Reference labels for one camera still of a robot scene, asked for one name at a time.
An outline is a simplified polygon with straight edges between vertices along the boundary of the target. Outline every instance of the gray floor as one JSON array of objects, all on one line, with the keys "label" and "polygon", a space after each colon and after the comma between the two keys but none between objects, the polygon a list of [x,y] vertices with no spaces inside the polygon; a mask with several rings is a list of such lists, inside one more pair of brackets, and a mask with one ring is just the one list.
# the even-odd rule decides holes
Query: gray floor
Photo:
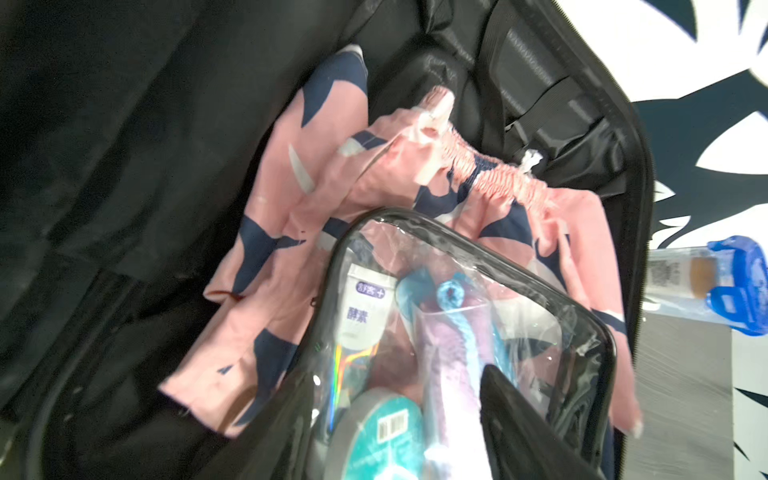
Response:
[{"label": "gray floor", "polygon": [[730,329],[648,314],[637,348],[644,433],[624,479],[733,478]]}]

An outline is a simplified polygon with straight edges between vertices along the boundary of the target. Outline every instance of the zipper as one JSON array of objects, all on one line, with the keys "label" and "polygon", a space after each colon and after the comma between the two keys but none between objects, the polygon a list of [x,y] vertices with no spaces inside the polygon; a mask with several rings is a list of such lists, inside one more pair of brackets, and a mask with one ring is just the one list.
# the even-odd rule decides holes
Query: zipper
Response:
[{"label": "zipper", "polygon": [[[568,19],[563,12],[560,5],[555,3],[554,0],[528,0],[529,4],[523,0],[511,0],[516,8],[521,10],[524,16],[533,17],[536,14],[544,17],[545,22],[543,30],[546,30],[547,23],[550,28],[555,30],[554,34],[558,39],[565,43],[567,49],[570,49],[574,56],[584,65],[591,68],[595,74],[599,76],[599,80],[603,86],[605,94],[612,100],[612,103],[618,110],[618,113],[625,119],[625,121],[633,128],[637,135],[637,142],[639,143],[642,157],[644,159],[641,162],[641,173],[644,176],[644,184],[640,185],[640,189],[637,193],[640,195],[639,208],[637,215],[640,218],[640,223],[637,228],[637,234],[635,236],[637,245],[642,246],[639,252],[634,253],[634,262],[632,265],[632,277],[631,284],[627,295],[627,308],[625,312],[626,319],[634,319],[634,325],[632,331],[627,329],[627,339],[629,341],[630,352],[632,357],[632,363],[635,364],[637,358],[637,340],[640,337],[640,330],[642,321],[642,301],[645,297],[645,290],[647,281],[645,278],[645,268],[648,258],[648,241],[650,240],[650,226],[652,221],[652,213],[654,207],[654,181],[656,179],[656,172],[653,162],[653,155],[648,147],[648,141],[644,135],[643,127],[640,122],[640,118],[637,116],[637,112],[632,108],[627,95],[621,90],[621,87],[616,82],[613,75],[603,65],[602,61],[594,54],[594,52],[588,47],[587,43],[578,33],[573,23]],[[634,189],[634,185],[629,184],[627,189]],[[616,479],[620,480],[624,476],[624,456],[626,455],[627,443],[624,441],[622,435],[617,435],[615,441],[620,444],[620,455],[614,459],[616,468]]]}]

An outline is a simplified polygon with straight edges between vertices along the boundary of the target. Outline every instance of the barcode label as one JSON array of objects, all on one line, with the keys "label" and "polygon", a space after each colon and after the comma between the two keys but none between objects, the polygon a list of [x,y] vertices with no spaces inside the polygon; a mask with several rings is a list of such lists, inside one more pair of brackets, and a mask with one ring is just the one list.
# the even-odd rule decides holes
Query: barcode label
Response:
[{"label": "barcode label", "polygon": [[648,262],[650,282],[656,286],[680,285],[680,264],[665,260]]},{"label": "barcode label", "polygon": [[379,443],[388,442],[408,430],[408,410],[387,415],[379,419]]}]

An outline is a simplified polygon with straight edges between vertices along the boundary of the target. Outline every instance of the pink clothing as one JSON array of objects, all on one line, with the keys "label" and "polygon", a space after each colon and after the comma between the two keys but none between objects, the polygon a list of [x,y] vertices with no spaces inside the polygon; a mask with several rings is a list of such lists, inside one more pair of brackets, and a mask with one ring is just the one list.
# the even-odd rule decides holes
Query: pink clothing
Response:
[{"label": "pink clothing", "polygon": [[[306,330],[333,243],[365,212],[408,207],[542,276],[608,323],[618,350],[611,415],[618,428],[634,429],[641,413],[597,195],[547,188],[474,151],[448,121],[453,94],[445,88],[365,130],[365,92],[354,84],[334,81],[307,124],[304,95],[276,123],[240,235],[206,288],[222,307],[161,390],[212,429],[239,433]],[[397,252],[378,250],[386,242],[372,244],[385,268],[401,263]]]}]

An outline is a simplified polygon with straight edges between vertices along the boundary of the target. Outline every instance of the open suitcase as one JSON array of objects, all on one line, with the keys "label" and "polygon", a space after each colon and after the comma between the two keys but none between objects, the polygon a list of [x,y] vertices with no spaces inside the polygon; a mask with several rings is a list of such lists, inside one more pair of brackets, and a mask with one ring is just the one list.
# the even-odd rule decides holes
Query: open suitcase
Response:
[{"label": "open suitcase", "polygon": [[[537,178],[600,195],[634,347],[653,163],[628,100],[551,0],[48,9],[14,5],[0,31],[0,475],[302,478],[310,378],[286,376],[233,441],[157,384],[214,311],[201,292],[270,125],[348,43],[365,52],[372,119],[444,85],[452,123],[479,151],[518,163],[535,148]],[[622,445],[618,434],[617,476]],[[605,465],[611,450],[601,442],[584,460]]]}]

